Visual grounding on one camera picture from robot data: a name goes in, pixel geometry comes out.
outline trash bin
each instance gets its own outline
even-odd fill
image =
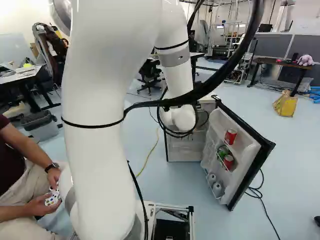
[[[45,110],[24,117],[21,125],[36,140],[44,141],[59,133],[56,121],[57,118],[49,110]]]

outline game controller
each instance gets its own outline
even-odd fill
[[[60,200],[59,181],[56,183],[56,185],[56,190],[53,189],[51,186],[49,187],[49,191],[52,195],[44,200],[44,205],[46,205],[47,207],[55,205]]]
[[[51,191],[51,196],[44,200],[44,205],[47,207],[55,205],[60,200],[60,193],[58,190]]]

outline yellow bag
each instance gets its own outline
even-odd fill
[[[283,90],[281,97],[279,97],[272,105],[274,110],[283,117],[294,116],[298,103],[298,97],[290,96],[289,90]]]

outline green can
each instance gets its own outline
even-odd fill
[[[225,155],[227,155],[229,153],[229,149],[226,146],[220,146],[218,148],[217,154],[219,155],[219,157],[223,160]]]

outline open fridge door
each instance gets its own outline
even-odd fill
[[[276,144],[212,97],[216,109],[209,116],[201,167],[215,198],[232,211]],[[236,131],[233,144],[225,140],[228,130]]]

